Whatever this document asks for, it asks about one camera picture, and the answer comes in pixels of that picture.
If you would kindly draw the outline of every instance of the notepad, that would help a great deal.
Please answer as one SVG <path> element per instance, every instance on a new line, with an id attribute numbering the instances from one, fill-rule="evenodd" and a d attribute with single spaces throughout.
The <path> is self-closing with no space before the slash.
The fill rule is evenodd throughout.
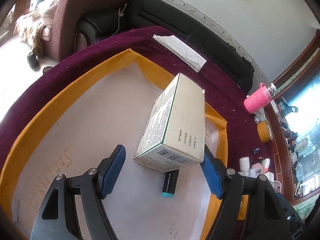
<path id="1" fill-rule="evenodd" d="M 165 46 L 168 50 L 173 52 L 185 63 L 187 63 L 197 73 L 200 71 L 204 63 L 207 61 L 196 51 L 190 48 L 183 41 L 179 40 L 176 36 L 157 36 L 153 35 L 153 38 L 160 44 Z"/>

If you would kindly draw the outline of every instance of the metal screw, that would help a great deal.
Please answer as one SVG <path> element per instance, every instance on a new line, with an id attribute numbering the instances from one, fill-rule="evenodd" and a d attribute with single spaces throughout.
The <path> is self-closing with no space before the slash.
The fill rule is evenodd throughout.
<path id="1" fill-rule="evenodd" d="M 56 180 L 61 180 L 61 179 L 63 179 L 63 177 L 64 177 L 63 174 L 58 174 L 58 175 L 56 176 Z"/>
<path id="2" fill-rule="evenodd" d="M 96 174 L 97 173 L 97 169 L 96 168 L 91 168 L 90 170 L 88 170 L 88 173 L 90 175 Z"/>
<path id="3" fill-rule="evenodd" d="M 267 177 L 265 175 L 260 175 L 259 178 L 262 180 L 262 181 L 266 181 L 267 180 Z"/>
<path id="4" fill-rule="evenodd" d="M 227 169 L 227 173 L 229 175 L 234 175 L 236 173 L 236 171 L 234 169 Z"/>

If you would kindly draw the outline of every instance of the black sofa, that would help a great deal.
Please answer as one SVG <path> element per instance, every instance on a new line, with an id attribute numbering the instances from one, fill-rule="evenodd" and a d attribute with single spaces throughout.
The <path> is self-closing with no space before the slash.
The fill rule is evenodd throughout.
<path id="1" fill-rule="evenodd" d="M 128 0 L 123 14 L 117 33 L 154 25 L 165 27 L 215 62 L 245 93 L 251 89 L 254 72 L 251 63 L 189 15 L 161 0 Z M 118 18 L 118 8 L 84 14 L 77 23 L 75 50 L 112 36 L 118 29 Z"/>

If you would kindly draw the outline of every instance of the blanket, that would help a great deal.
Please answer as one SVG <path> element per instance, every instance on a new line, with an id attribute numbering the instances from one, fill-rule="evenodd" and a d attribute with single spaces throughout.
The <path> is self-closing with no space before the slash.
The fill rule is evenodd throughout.
<path id="1" fill-rule="evenodd" d="M 41 19 L 41 11 L 39 8 L 36 8 L 28 14 L 18 18 L 14 29 L 14 35 L 19 33 L 19 36 L 24 41 L 28 41 L 28 44 L 32 48 L 32 52 L 38 57 L 42 57 L 43 44 L 41 42 L 41 33 L 45 27 L 46 25 L 44 25 Z"/>
<path id="2" fill-rule="evenodd" d="M 24 41 L 28 41 L 32 52 L 38 57 L 43 56 L 42 30 L 45 27 L 53 27 L 58 4 L 59 0 L 44 0 L 37 5 L 36 9 L 20 16 L 16 21 L 14 35 L 19 33 Z"/>

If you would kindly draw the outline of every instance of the white cardboard box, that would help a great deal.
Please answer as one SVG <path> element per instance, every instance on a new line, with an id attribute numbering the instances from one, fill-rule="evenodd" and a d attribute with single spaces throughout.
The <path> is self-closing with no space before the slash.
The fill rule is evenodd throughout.
<path id="1" fill-rule="evenodd" d="M 270 181 L 271 185 L 274 186 L 274 182 L 275 182 L 275 176 L 272 172 L 268 171 L 266 173 L 266 176 L 268 178 L 268 180 Z"/>
<path id="2" fill-rule="evenodd" d="M 152 107 L 133 160 L 167 172 L 204 160 L 204 90 L 179 73 Z"/>

